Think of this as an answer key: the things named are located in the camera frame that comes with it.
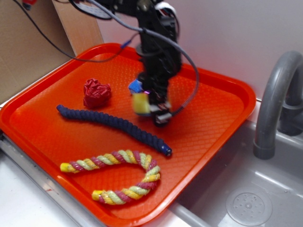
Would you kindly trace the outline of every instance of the yellow and pink rope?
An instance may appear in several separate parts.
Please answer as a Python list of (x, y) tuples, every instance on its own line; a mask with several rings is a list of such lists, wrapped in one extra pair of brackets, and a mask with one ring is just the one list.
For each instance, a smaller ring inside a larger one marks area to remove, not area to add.
[(131, 186), (128, 189), (124, 188), (121, 191), (94, 190), (92, 193), (93, 200), (110, 205), (125, 204), (140, 199), (157, 186), (157, 182), (160, 180), (160, 167), (157, 165), (157, 161), (150, 155), (139, 151), (114, 151), (111, 154), (100, 155), (91, 159), (86, 158), (76, 162), (62, 163), (60, 169), (62, 172), (79, 173), (121, 163), (142, 166), (146, 171), (145, 177), (135, 186)]

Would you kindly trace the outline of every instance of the red tray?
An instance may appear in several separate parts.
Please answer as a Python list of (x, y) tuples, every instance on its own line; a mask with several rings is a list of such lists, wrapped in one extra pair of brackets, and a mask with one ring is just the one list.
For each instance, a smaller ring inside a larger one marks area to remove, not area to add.
[[(94, 47), (80, 58), (101, 60), (119, 50), (117, 44)], [(142, 70), (139, 57), (126, 48), (105, 63), (69, 61), (7, 103), (0, 111), (0, 128), (75, 199), (108, 226), (143, 225), (159, 216), (216, 154), (253, 111), (256, 97), (241, 81), (206, 70), (200, 72), (200, 89), (194, 100), (164, 128), (132, 111), (128, 85)], [(122, 117), (172, 148), (165, 157), (129, 135), (101, 124), (62, 118), (56, 106), (83, 106), (83, 86), (96, 78), (109, 83), (112, 97), (97, 109)], [(169, 96), (177, 109), (195, 86), (192, 68), (183, 65), (171, 79)], [(140, 200), (126, 205), (102, 205), (91, 198), (93, 190), (121, 190), (141, 181), (144, 171), (137, 165), (118, 165), (84, 174), (65, 174), (62, 162), (85, 159), (130, 149), (150, 154), (161, 167), (157, 188)]]

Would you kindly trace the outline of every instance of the faucet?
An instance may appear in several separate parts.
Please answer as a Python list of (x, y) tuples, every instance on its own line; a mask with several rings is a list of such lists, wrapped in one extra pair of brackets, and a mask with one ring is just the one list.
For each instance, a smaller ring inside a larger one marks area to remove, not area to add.
[(260, 159), (275, 155), (276, 131), (289, 136), (303, 131), (303, 56), (284, 53), (270, 75), (258, 115), (253, 153)]

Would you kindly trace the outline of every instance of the stainless steel sink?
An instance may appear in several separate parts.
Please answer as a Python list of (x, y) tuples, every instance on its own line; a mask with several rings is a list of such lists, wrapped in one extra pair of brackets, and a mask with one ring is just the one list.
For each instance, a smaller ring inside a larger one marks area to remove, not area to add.
[(275, 156), (261, 160), (255, 128), (246, 121), (171, 210), (192, 226), (302, 226), (303, 142), (278, 132)]

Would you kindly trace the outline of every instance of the drain cover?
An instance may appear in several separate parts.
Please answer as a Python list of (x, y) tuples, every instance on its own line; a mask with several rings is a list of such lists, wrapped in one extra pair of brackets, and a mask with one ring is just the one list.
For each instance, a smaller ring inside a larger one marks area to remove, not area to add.
[(233, 191), (226, 200), (230, 217), (244, 226), (259, 226), (271, 216), (272, 204), (269, 197), (254, 188), (244, 187)]

